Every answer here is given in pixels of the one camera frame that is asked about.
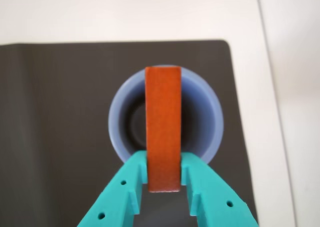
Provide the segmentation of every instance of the wooden block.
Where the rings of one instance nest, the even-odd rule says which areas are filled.
[[[178,192],[181,161],[181,68],[145,68],[149,192]]]

